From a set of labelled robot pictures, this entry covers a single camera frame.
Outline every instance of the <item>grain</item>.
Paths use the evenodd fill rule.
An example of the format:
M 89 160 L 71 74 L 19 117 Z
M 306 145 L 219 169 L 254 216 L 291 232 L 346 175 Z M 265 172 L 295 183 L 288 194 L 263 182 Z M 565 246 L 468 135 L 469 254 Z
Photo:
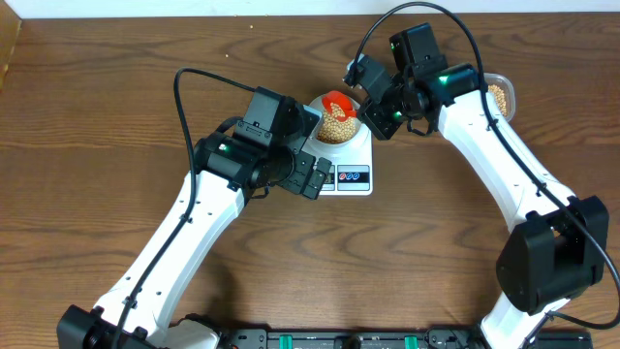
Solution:
M 344 117 L 345 112 L 340 106 L 332 103 L 331 111 L 323 111 L 323 125 L 317 135 L 317 140 L 323 143 L 338 144 L 350 140 L 356 134 L 355 119 L 349 117 L 346 121 L 338 121 L 337 117 Z
M 504 92 L 504 90 L 500 86 L 494 85 L 494 84 L 489 85 L 488 90 L 495 97 L 495 103 L 497 103 L 497 107 L 499 107 L 500 111 L 502 112 L 502 115 L 504 117 L 507 117 L 508 108 L 506 105 L 506 93 Z

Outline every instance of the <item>wood grain surface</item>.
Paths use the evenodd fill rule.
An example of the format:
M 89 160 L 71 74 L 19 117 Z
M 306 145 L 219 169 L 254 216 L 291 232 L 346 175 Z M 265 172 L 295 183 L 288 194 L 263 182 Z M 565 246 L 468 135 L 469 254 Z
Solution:
M 177 68 L 309 103 L 347 91 L 345 66 L 376 18 L 26 21 L 0 94 L 0 347 L 56 347 L 67 307 L 91 307 L 167 214 L 188 167 L 172 97 Z M 578 196 L 605 202 L 608 251 L 620 261 L 620 14 L 463 19 L 486 71 L 515 86 L 517 134 Z M 393 67 L 388 37 L 427 20 L 449 62 L 473 60 L 442 16 L 391 18 L 365 51 Z M 251 98 L 191 76 L 182 95 L 195 140 L 243 115 Z M 374 162 L 367 198 L 310 202 L 277 189 L 251 202 L 174 318 L 314 329 L 478 321 L 500 294 L 494 265 L 508 238 L 492 197 L 440 135 L 401 129 L 374 143 Z M 565 311 L 610 319 L 618 300 L 605 275 Z M 616 348 L 620 330 L 593 335 L 597 348 Z

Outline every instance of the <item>white background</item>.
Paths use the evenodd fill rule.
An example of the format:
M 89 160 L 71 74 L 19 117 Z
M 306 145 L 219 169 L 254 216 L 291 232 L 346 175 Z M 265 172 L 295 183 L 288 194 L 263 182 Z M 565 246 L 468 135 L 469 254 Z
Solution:
M 375 15 L 405 0 L 6 0 L 21 18 Z M 457 13 L 615 12 L 620 0 L 438 0 Z M 433 12 L 416 8 L 415 12 Z

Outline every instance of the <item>digital scale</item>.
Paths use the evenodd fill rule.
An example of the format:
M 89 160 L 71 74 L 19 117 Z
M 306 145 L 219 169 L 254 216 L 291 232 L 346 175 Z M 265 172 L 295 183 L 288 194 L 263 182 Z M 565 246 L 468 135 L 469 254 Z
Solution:
M 317 97 L 309 107 L 321 117 L 317 127 L 303 146 L 303 151 L 317 158 L 331 161 L 329 175 L 325 180 L 320 195 L 365 196 L 372 193 L 372 134 L 366 125 L 355 119 L 357 132 L 348 141 L 339 144 L 323 143 L 317 140 L 317 134 L 323 126 L 325 107 L 322 98 Z M 355 109 L 359 104 L 349 98 Z

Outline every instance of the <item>clear plastic container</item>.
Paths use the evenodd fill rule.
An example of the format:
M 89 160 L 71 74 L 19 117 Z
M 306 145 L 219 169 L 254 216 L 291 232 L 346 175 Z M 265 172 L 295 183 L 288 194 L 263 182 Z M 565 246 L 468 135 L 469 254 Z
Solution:
M 512 82 L 499 74 L 484 73 L 484 80 L 488 84 L 498 85 L 506 96 L 506 121 L 510 122 L 516 113 L 516 97 L 514 96 L 514 86 Z

